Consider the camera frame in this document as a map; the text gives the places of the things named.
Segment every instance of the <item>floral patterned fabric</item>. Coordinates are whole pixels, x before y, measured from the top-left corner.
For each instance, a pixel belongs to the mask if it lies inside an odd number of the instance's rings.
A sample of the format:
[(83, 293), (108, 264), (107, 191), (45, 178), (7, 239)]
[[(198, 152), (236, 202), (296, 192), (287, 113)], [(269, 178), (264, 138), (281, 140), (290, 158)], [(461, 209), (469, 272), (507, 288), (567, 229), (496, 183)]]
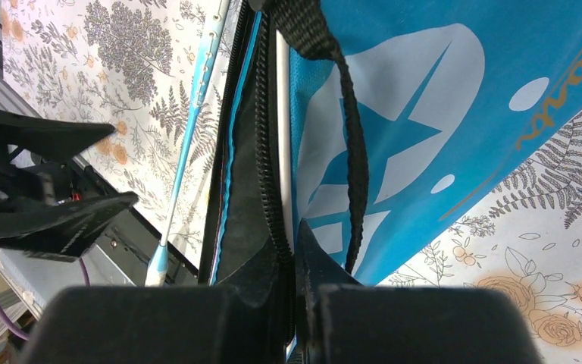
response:
[[(83, 156), (119, 191), (135, 191), (137, 210), (160, 231), (209, 6), (203, 0), (2, 2), (5, 81), (45, 118), (116, 126), (115, 135)], [(169, 237), (195, 265), (238, 10), (234, 2)]]
[(382, 284), (501, 291), (545, 362), (582, 362), (582, 112)]
[[(138, 193), (138, 210), (159, 230), (207, 3), (2, 5), (6, 81), (46, 118), (115, 125), (117, 133), (84, 156), (116, 188)], [(230, 43), (227, 32), (171, 230), (195, 264)], [(582, 112), (384, 284), (499, 290), (520, 309), (547, 362), (582, 362)]]

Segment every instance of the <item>zipper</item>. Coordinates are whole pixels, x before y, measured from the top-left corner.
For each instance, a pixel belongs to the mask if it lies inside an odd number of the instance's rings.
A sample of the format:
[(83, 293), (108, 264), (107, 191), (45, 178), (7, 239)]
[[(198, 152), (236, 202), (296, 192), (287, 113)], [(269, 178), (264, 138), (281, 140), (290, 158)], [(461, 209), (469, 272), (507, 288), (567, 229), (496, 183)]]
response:
[(329, 60), (335, 63), (338, 69), (344, 106), (347, 196), (351, 222), (351, 238), (344, 269), (351, 275), (362, 242), (363, 220), (369, 197), (369, 161), (358, 101), (343, 49), (329, 31), (327, 19), (320, 7), (320, 0), (251, 1), (259, 8), (268, 9), (275, 20), (277, 31), (289, 47), (301, 57), (312, 61)]
[(264, 217), (267, 221), (271, 241), (276, 250), (280, 269), (286, 282), (286, 343), (289, 345), (296, 332), (296, 275), (293, 254), (286, 239), (282, 198), (280, 195), (277, 148), (277, 107), (275, 93), (276, 73), (271, 70), (275, 62), (275, 34), (270, 25), (271, 17), (261, 13), (258, 32), (257, 53), (255, 55), (255, 163), (258, 168), (258, 182)]
[(279, 174), (274, 166), (273, 146), (271, 145), (274, 134), (271, 126), (277, 123), (277, 116), (273, 112), (275, 111), (275, 96), (271, 97), (274, 90), (270, 87), (271, 40), (269, 33), (271, 30), (269, 29), (269, 20), (269, 15), (262, 13), (257, 44), (258, 54), (255, 57), (255, 163), (258, 166), (262, 207), (271, 233), (271, 240), (275, 246), (278, 260), (283, 265), (287, 265), (292, 263), (293, 255), (289, 242), (286, 240), (282, 197), (277, 181)]
[[(246, 45), (249, 41), (249, 36), (252, 31), (253, 20), (255, 12), (249, 7), (248, 1), (242, 1), (239, 8), (235, 34), (233, 36), (233, 44), (229, 57), (229, 64), (227, 68), (227, 79), (224, 86), (224, 94), (222, 95), (222, 106), (220, 110), (219, 128), (217, 131), (217, 144), (215, 146), (215, 158), (213, 168), (211, 171), (211, 187), (209, 196), (216, 196), (215, 199), (208, 201), (207, 208), (207, 222), (205, 224), (205, 232), (202, 246), (202, 257), (200, 259), (199, 267), (199, 283), (209, 284), (211, 278), (211, 271), (213, 269), (213, 255), (216, 246), (216, 240), (220, 232), (223, 201), (224, 201), (224, 173), (226, 169), (226, 151), (228, 150), (228, 128), (230, 124), (231, 108), (235, 98), (235, 92), (238, 84), (240, 70), (244, 64), (246, 56)], [(213, 221), (208, 221), (209, 217), (213, 217)]]

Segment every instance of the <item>white background with leaf pattern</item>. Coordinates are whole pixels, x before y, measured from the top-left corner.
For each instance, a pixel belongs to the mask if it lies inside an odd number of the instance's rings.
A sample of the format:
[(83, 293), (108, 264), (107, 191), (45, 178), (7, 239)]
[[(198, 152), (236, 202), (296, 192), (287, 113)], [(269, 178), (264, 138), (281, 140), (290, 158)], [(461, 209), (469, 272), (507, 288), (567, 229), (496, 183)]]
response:
[(381, 284), (500, 290), (545, 362), (582, 362), (582, 112)]

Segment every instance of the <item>blue bag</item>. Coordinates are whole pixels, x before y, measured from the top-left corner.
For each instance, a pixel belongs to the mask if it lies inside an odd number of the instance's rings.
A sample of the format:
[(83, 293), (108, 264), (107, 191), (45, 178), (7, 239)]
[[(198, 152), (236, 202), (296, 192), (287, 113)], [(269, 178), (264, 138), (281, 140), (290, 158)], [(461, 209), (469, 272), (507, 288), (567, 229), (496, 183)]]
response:
[[(323, 0), (349, 66), (370, 171), (353, 274), (377, 284), (582, 109), (582, 7)], [(346, 260), (340, 76), (289, 57), (294, 226)]]

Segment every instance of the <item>metal shelf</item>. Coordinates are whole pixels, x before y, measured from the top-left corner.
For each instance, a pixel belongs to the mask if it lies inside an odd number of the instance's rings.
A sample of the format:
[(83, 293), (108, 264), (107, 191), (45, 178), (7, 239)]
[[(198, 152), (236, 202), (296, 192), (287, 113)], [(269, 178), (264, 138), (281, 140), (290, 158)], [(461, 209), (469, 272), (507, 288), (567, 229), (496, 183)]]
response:
[[(8, 85), (0, 74), (0, 109), (21, 115), (39, 117)], [(87, 163), (76, 160), (82, 167)], [(99, 245), (83, 257), (92, 284), (132, 285), (128, 276), (110, 259)], [(74, 285), (83, 285), (83, 275), (75, 263), (31, 259), (12, 250), (0, 250), (0, 274), (19, 296), (28, 310), (38, 319), (48, 303), (59, 291)]]

